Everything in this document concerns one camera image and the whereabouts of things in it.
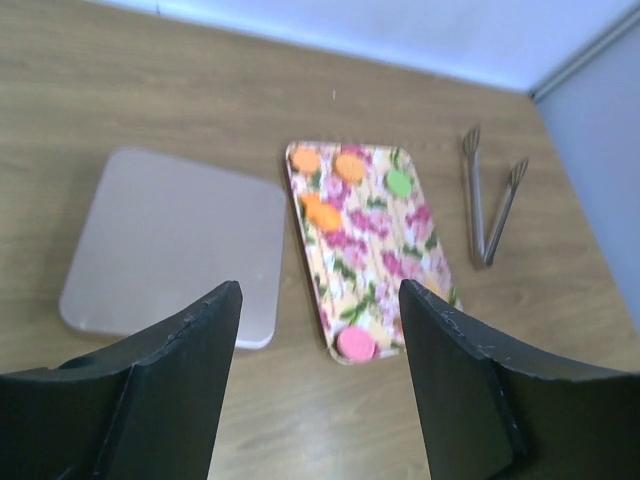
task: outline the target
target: tongs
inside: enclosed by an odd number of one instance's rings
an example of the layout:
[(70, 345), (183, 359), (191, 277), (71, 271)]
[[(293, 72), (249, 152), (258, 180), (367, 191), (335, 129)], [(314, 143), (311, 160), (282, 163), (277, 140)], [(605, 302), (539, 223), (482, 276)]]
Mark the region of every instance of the tongs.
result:
[(462, 140), (462, 150), (467, 160), (467, 181), (469, 184), (469, 198), (471, 202), (471, 246), (472, 258), (476, 268), (493, 265), (493, 258), (498, 248), (498, 242), (507, 222), (513, 199), (522, 177), (527, 171), (529, 159), (523, 158), (511, 168), (507, 189), (502, 200), (500, 213), (496, 217), (491, 235), (485, 247), (484, 222), (482, 214), (482, 194), (480, 193), (480, 171), (478, 168), (478, 147), (480, 144), (480, 126), (475, 126)]

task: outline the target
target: table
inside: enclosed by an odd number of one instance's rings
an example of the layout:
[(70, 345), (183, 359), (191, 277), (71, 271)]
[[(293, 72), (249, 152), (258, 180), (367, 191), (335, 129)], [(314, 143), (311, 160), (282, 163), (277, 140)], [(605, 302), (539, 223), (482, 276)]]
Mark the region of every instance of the table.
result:
[[(478, 122), (489, 214), (509, 165), (531, 158), (482, 272), (469, 262), (459, 152)], [(284, 185), (283, 151), (296, 139), (404, 147), (468, 312), (554, 353), (640, 367), (621, 297), (525, 96), (78, 0), (1, 0), (0, 371), (56, 366), (112, 341), (65, 328), (57, 299), (113, 149), (141, 145)], [(329, 358), (292, 213), (286, 228), (276, 335), (234, 357), (211, 478), (428, 478), (406, 357)]]

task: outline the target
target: wall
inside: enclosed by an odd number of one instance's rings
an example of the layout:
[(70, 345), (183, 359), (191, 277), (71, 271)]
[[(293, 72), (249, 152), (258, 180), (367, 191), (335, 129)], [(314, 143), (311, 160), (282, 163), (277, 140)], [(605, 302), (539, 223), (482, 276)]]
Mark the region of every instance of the wall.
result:
[(640, 24), (539, 103), (640, 329)]
[(636, 0), (103, 0), (528, 91)]

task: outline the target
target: floral placemat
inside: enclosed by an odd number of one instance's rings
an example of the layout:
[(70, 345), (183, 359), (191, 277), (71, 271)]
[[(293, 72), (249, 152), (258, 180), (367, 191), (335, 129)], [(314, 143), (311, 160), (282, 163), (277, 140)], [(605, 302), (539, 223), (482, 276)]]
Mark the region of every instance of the floral placemat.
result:
[[(297, 168), (292, 159), (301, 151), (305, 166), (310, 155), (316, 156), (315, 171)], [(345, 154), (364, 165), (361, 181), (346, 181), (336, 171), (336, 158)], [(404, 278), (421, 282), (461, 309), (429, 207), (404, 150), (297, 142), (289, 145), (286, 158), (320, 322), (338, 362), (358, 363), (404, 350), (398, 303)], [(339, 228), (331, 224), (327, 230), (310, 221), (309, 198), (337, 211)], [(366, 332), (374, 345), (371, 355), (357, 361), (337, 342), (341, 332), (352, 327)]]

